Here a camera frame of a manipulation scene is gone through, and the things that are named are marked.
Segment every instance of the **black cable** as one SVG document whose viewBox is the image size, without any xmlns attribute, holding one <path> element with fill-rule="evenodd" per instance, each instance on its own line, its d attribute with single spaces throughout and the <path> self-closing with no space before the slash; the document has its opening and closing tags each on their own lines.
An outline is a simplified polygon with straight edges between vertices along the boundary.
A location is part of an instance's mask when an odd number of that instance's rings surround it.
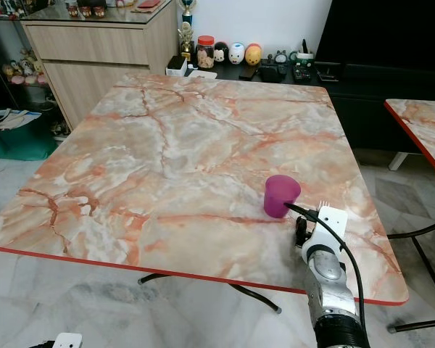
<svg viewBox="0 0 435 348">
<path fill-rule="evenodd" d="M 303 209 L 295 204 L 289 204 L 284 203 L 285 206 L 301 215 L 304 215 L 305 217 L 309 217 L 314 219 L 317 223 L 320 223 L 330 234 L 340 243 L 340 246 L 344 249 L 344 251 L 347 253 L 349 259 L 351 260 L 351 263 L 353 264 L 353 268 L 355 269 L 355 275 L 356 275 L 356 281 L 357 281 L 357 295 L 359 297 L 359 304 L 360 304 L 360 322 L 362 326 L 362 330 L 364 331 L 365 340 L 369 345 L 369 338 L 368 338 L 368 332 L 365 327 L 365 314 L 364 314 L 364 291 L 363 291 L 363 281 L 361 280 L 361 274 L 360 269 L 357 266 L 355 257 L 349 250 L 347 244 L 339 237 L 338 234 L 334 232 L 326 223 L 324 223 L 319 217 L 315 216 L 311 212 L 308 212 L 306 209 Z"/>
<path fill-rule="evenodd" d="M 414 232 L 387 234 L 386 236 L 389 237 L 389 239 L 417 237 L 417 236 L 420 236 L 421 234 L 426 234 L 428 232 L 432 232 L 433 230 L 435 230 L 435 223 L 433 225 L 430 225 L 429 227 L 425 227 L 425 228 L 422 228 L 421 230 L 417 230 Z"/>
</svg>

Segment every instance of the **white round figurine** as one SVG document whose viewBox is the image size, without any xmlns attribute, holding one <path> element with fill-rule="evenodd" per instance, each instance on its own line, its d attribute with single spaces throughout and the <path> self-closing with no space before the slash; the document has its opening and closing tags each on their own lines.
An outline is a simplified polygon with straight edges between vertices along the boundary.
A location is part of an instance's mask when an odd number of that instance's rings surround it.
<svg viewBox="0 0 435 348">
<path fill-rule="evenodd" d="M 232 43 L 229 49 L 229 60 L 232 64 L 240 64 L 245 58 L 245 46 L 239 42 Z"/>
</svg>

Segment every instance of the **green bag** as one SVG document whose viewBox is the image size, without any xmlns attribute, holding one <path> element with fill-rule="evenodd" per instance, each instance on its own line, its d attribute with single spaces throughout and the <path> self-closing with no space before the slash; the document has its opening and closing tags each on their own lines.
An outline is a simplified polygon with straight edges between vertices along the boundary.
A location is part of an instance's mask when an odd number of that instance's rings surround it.
<svg viewBox="0 0 435 348">
<path fill-rule="evenodd" d="M 0 115 L 21 113 L 17 110 L 0 110 Z M 44 160 L 57 148 L 45 117 L 35 112 L 24 112 L 24 117 L 34 120 L 17 128 L 0 130 L 0 158 L 8 160 Z"/>
</svg>

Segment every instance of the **white wall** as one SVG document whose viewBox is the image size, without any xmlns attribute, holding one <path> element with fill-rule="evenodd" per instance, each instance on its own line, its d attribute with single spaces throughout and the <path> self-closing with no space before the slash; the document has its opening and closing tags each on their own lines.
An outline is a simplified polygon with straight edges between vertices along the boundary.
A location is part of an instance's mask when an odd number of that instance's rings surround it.
<svg viewBox="0 0 435 348">
<path fill-rule="evenodd" d="M 277 49 L 289 53 L 306 38 L 316 52 L 330 5 L 331 0 L 198 0 L 192 12 L 194 40 L 211 35 L 228 45 L 255 42 L 267 55 Z"/>
</svg>

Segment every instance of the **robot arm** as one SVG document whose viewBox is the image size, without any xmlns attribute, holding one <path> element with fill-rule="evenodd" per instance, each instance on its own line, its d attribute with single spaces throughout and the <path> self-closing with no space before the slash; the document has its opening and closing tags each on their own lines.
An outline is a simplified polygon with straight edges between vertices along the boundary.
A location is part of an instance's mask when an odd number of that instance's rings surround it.
<svg viewBox="0 0 435 348">
<path fill-rule="evenodd" d="M 345 211 L 321 207 L 318 217 L 343 238 L 347 225 Z M 339 262 L 339 242 L 319 223 L 312 234 L 306 233 L 306 225 L 306 220 L 299 217 L 297 246 L 302 248 L 307 263 L 304 288 L 318 347 L 368 348 L 355 298 L 347 288 L 344 264 Z"/>
</svg>

